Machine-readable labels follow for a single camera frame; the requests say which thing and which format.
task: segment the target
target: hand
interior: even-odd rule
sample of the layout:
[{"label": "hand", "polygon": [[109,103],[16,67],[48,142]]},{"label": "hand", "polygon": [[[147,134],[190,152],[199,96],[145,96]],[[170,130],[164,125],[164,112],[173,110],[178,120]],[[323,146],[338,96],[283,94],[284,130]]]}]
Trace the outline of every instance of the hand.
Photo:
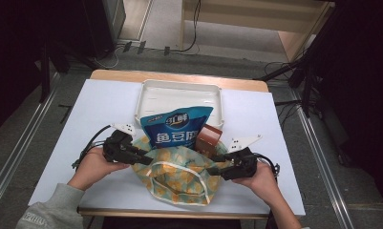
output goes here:
[{"label": "hand", "polygon": [[260,161],[257,162],[257,171],[253,177],[237,178],[232,181],[251,189],[268,205],[276,198],[282,197],[271,168],[268,164]]},{"label": "hand", "polygon": [[81,161],[80,166],[68,182],[68,185],[86,191],[94,183],[100,181],[113,171],[126,169],[129,166],[119,162],[107,162],[102,153],[102,148],[93,148]]}]

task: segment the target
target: person's arm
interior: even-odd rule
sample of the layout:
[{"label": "person's arm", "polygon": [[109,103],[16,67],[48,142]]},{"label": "person's arm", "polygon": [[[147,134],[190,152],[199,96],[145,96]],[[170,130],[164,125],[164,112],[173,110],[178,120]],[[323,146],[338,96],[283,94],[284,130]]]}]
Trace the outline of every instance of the person's arm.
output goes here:
[{"label": "person's arm", "polygon": [[271,168],[267,164],[257,162],[257,172],[253,177],[237,178],[232,181],[250,188],[270,207],[279,229],[302,228],[281,194]]},{"label": "person's arm", "polygon": [[113,171],[128,168],[123,163],[107,162],[101,148],[92,149],[67,184],[57,184],[47,202],[37,202],[27,209],[16,228],[83,228],[83,218],[76,211],[84,192]]}]

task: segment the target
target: sleeve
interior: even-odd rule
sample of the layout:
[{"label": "sleeve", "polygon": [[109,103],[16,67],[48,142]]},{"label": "sleeve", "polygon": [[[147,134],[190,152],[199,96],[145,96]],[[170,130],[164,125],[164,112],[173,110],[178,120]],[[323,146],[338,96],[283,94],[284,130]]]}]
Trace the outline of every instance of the sleeve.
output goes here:
[{"label": "sleeve", "polygon": [[76,211],[84,191],[67,184],[57,184],[47,202],[37,202],[27,209],[16,229],[83,228],[83,217]]}]

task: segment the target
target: white tray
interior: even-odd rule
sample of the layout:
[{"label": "white tray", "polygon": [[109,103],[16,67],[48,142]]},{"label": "white tray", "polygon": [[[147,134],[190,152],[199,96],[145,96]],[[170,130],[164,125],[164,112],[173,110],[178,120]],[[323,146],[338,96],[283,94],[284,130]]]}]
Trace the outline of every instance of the white tray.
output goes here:
[{"label": "white tray", "polygon": [[213,107],[211,116],[206,123],[218,129],[222,128],[222,96],[221,88],[218,86],[146,80],[142,83],[135,119],[140,125],[140,119],[144,116],[168,113],[178,108],[194,106]]}]

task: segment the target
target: blue snack bag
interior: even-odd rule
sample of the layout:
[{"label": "blue snack bag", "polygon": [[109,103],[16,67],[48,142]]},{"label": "blue snack bag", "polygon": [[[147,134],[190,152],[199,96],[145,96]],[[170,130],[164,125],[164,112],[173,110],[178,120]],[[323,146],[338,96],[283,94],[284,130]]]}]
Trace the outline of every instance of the blue snack bag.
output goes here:
[{"label": "blue snack bag", "polygon": [[140,119],[140,125],[152,148],[184,146],[194,149],[196,137],[212,110],[212,107],[180,108],[170,113],[145,116]]}]

